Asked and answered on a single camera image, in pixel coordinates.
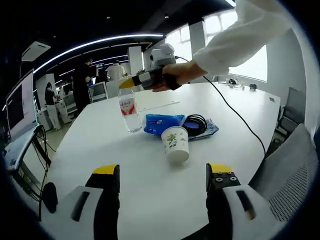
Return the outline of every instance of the blue package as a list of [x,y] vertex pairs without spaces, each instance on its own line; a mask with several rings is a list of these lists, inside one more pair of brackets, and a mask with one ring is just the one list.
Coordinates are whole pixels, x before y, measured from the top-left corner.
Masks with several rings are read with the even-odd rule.
[[185,115],[159,115],[146,114],[144,131],[148,134],[161,136],[168,128],[182,126],[186,119]]

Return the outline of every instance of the white paper cup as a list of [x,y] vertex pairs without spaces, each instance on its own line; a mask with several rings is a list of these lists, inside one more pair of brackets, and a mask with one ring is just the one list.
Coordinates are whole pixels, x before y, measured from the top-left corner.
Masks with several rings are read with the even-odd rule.
[[165,153],[172,164],[181,164],[189,158],[188,132],[181,126],[172,126],[161,134]]

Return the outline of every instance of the white table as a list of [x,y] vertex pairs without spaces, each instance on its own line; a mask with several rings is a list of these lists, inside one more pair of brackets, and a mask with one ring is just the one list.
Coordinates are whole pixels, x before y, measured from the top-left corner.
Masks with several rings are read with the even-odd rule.
[[[248,87],[216,86],[268,149],[280,98]],[[206,163],[226,164],[242,184],[248,184],[263,160],[263,148],[209,83],[184,85],[176,91],[138,92],[136,102],[141,117],[200,114],[211,118],[219,131],[190,142],[189,159],[173,168],[159,137],[143,130],[127,132],[117,97],[96,102],[84,109],[66,133],[48,180],[56,184],[62,198],[84,185],[95,168],[119,164],[118,239],[182,239],[208,223]]]

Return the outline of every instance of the ceiling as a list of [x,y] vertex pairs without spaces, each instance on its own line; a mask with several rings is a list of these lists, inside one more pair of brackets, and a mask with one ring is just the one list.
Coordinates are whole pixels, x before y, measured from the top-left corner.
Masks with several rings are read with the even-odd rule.
[[[2,38],[4,43],[0,46],[1,97],[19,80],[19,69],[23,75],[81,44],[134,33],[165,35],[186,23],[198,22],[205,15],[230,8],[225,0],[64,1],[63,4],[50,1],[9,6],[10,11],[0,16],[6,23],[3,29],[5,37]],[[142,43],[142,50],[145,50],[149,43],[160,40],[152,37],[127,38],[83,47],[52,61],[40,69],[34,78],[36,80],[46,73],[59,76],[72,70],[79,60],[75,56],[89,51],[93,61],[97,61],[127,54],[129,46],[124,44],[136,46]],[[21,54],[34,41],[51,48],[35,61],[23,62],[20,68]]]

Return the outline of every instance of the computer monitor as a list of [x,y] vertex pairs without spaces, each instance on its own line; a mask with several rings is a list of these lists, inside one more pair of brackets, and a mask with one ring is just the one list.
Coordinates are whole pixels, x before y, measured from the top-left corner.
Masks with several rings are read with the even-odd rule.
[[38,124],[34,107],[33,76],[32,70],[6,98],[7,122],[12,141]]

